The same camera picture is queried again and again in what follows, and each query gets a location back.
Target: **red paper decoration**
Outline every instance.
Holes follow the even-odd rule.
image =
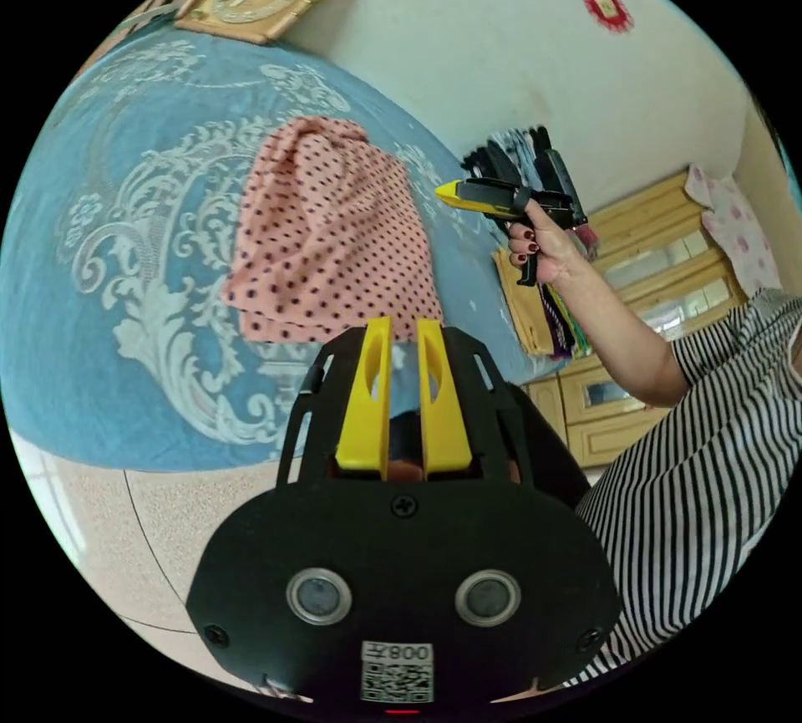
[[[622,0],[585,0],[587,11],[611,32],[629,32],[634,25]]]

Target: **woman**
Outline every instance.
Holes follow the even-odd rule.
[[[802,452],[802,299],[764,290],[669,343],[540,206],[530,201],[526,215],[534,231],[510,227],[511,262],[538,252],[538,280],[562,296],[612,378],[671,409],[576,506],[607,551],[623,612],[575,685],[685,628],[771,522]],[[535,685],[514,697],[536,694]]]

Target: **pink polka dot cloth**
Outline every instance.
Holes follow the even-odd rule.
[[[688,170],[685,193],[707,207],[704,229],[724,250],[747,297],[761,288],[782,288],[777,264],[758,220],[735,180],[714,180],[697,165]]]
[[[223,302],[254,342],[320,342],[389,316],[393,338],[443,321],[404,164],[352,121],[302,116],[246,181]]]

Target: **bed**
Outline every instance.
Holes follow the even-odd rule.
[[[436,201],[459,162],[374,89],[292,48],[154,22],[72,83],[28,159],[0,257],[9,426],[93,466],[197,471],[281,452],[315,344],[245,341],[220,300],[257,148],[298,115],[356,121],[407,166],[448,324],[523,384],[482,216]],[[393,415],[417,408],[412,345],[393,347]]]

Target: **yellow plastic part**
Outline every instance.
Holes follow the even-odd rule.
[[[516,219],[518,217],[509,207],[499,207],[497,205],[491,205],[489,202],[469,201],[457,196],[457,185],[460,182],[462,182],[462,180],[447,182],[444,186],[440,186],[434,193],[437,195],[438,199],[445,202],[446,205],[455,207],[460,211],[489,213],[492,216],[498,216],[504,219]]]
[[[379,472],[382,480],[389,450],[391,336],[389,317],[368,321],[335,456],[340,469]]]
[[[424,446],[424,474],[453,472],[470,466],[471,454],[457,389],[438,322],[418,320],[420,374],[420,428]],[[437,384],[432,401],[429,376]]]

